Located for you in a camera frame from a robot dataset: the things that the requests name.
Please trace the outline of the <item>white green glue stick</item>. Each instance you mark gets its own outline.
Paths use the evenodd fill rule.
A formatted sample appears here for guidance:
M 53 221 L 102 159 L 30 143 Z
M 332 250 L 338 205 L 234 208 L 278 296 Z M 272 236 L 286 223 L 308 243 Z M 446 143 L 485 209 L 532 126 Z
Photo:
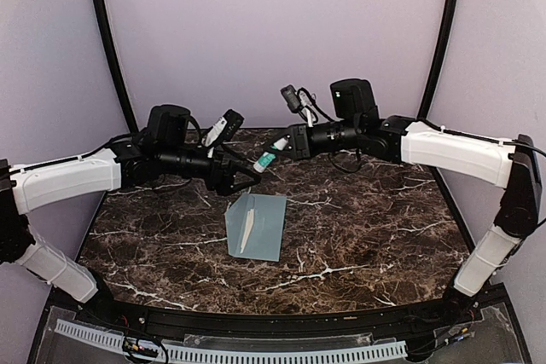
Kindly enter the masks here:
M 258 173 L 263 173 L 265 169 L 273 162 L 273 160 L 276 158 L 275 155 L 264 152 L 259 159 L 253 164 L 253 168 Z

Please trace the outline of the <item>beige ornate letter paper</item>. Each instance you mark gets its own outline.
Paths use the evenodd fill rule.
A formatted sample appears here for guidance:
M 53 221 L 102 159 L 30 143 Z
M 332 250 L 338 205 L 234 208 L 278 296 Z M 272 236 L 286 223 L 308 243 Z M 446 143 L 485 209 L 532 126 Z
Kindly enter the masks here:
M 250 234 L 254 226 L 254 218 L 255 218 L 255 209 L 252 208 L 247 212 L 244 226 L 241 229 L 242 237 L 241 237 L 240 250 L 239 250 L 240 254 L 242 254 L 247 247 L 247 242 L 249 240 Z

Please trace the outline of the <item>teal paper envelope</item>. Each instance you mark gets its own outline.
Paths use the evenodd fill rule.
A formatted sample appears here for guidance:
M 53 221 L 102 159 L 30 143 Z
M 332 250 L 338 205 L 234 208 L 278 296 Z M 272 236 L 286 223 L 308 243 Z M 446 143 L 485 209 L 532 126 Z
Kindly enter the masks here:
M 236 258 L 279 262 L 286 206 L 286 196 L 242 194 L 224 214 L 229 255 Z M 241 229 L 247 212 L 252 208 L 255 209 L 253 230 L 245 251 L 240 254 Z

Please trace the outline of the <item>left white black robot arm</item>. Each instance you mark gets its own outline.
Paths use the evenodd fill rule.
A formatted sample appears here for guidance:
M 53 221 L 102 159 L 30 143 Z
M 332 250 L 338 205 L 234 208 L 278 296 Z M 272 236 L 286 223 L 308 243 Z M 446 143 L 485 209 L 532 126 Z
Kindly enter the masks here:
M 136 133 L 115 136 L 95 150 L 33 165 L 1 162 L 1 261 L 16 263 L 86 305 L 102 326 L 120 319 L 119 306 L 106 295 L 97 274 L 54 248 L 28 221 L 38 208 L 65 199 L 134 188 L 161 176 L 201 179 L 206 189 L 229 196 L 257 185 L 260 175 L 224 148 L 244 118 L 228 110 L 207 134 L 186 142 L 190 110 L 163 104 L 151 109 L 148 123 Z

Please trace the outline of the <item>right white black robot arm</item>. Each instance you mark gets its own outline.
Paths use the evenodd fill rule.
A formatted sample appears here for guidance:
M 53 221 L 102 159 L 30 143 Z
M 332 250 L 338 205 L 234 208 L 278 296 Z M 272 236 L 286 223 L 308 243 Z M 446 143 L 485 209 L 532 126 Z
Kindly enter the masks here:
M 472 176 L 503 189 L 494 221 L 454 276 L 450 294 L 436 304 L 435 316 L 441 323 L 456 323 L 468 311 L 468 298 L 542 225 L 539 150 L 525 135 L 515 140 L 491 138 L 449 130 L 426 119 L 381 118 L 365 79 L 339 80 L 330 91 L 336 120 L 290 125 L 268 140 L 264 150 L 292 160 L 357 150 L 393 164 L 432 166 Z

